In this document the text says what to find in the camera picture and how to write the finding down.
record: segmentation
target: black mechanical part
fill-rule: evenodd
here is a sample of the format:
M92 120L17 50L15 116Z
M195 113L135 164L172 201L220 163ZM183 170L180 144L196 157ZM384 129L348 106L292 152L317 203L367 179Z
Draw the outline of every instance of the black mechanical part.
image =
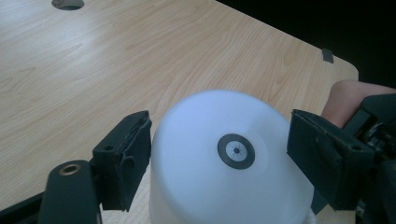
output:
M50 172L38 223L102 223L89 162L69 161Z
M53 169L46 190L0 211L0 223L100 223L100 203L129 211L149 165L150 127L148 111L127 116L92 151L91 161Z
M334 209L356 209L374 157L370 148L322 117L293 110L288 154Z
M91 163L104 210L127 210L151 156L151 120L142 111L124 118L94 149Z
M326 203L355 209L359 200L362 223L396 222L395 102L396 94L365 98L343 130L293 110L288 153L316 188L317 212Z

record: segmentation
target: white cylindrical object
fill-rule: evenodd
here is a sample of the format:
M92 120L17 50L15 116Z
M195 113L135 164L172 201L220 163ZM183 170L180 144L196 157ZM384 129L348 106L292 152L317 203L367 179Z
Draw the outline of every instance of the white cylindrical object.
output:
M152 144L153 224L301 224L314 188L287 155L289 123L237 91L203 91L163 117Z

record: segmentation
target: wood grain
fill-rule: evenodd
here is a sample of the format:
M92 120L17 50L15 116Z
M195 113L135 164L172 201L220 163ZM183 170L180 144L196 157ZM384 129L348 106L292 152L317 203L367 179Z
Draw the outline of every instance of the wood grain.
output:
M134 112L149 111L154 133L183 97L227 89L290 119L293 108L320 114L334 82L358 77L351 64L326 63L320 49L213 0L86 0L75 11L1 3L0 209L43 191L58 164L89 160ZM104 222L149 223L148 199L149 170L132 212L105 211ZM334 214L322 216L331 223Z

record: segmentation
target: hand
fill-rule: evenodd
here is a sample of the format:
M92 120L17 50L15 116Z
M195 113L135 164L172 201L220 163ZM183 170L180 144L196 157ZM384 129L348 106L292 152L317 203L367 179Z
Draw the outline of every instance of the hand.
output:
M338 81L332 85L321 116L344 128L365 97L391 93L396 93L396 89L353 80Z

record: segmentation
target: black circular sticker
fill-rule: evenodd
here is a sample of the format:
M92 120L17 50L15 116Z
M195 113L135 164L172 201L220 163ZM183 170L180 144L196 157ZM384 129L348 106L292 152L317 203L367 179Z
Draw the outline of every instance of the black circular sticker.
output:
M224 163L237 170L247 169L255 159L253 145L236 133L229 133L220 138L218 153Z

